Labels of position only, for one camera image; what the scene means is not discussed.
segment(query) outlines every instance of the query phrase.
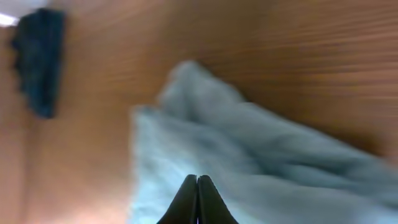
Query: wooden surface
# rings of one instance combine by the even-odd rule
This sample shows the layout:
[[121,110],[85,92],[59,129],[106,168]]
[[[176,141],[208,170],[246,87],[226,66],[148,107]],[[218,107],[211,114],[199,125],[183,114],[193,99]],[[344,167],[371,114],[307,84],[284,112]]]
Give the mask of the wooden surface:
[[19,224],[24,212],[28,113],[10,68],[10,32],[0,28],[0,223]]
[[247,99],[398,158],[398,2],[56,0],[68,11],[53,120],[29,133],[28,224],[124,223],[134,105],[197,59]]

